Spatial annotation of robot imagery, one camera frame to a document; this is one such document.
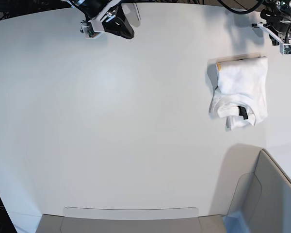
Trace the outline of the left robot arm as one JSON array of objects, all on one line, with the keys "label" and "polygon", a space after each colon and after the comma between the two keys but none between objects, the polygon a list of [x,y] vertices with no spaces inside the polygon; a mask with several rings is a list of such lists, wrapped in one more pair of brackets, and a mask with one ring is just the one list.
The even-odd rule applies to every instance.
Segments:
[{"label": "left robot arm", "polygon": [[266,23],[262,23],[260,28],[267,31],[273,46],[281,43],[291,43],[291,0],[258,0],[252,8],[242,11],[230,8],[221,0],[219,3],[228,11],[237,15],[246,15],[262,5],[265,6],[260,13],[260,17]]}]

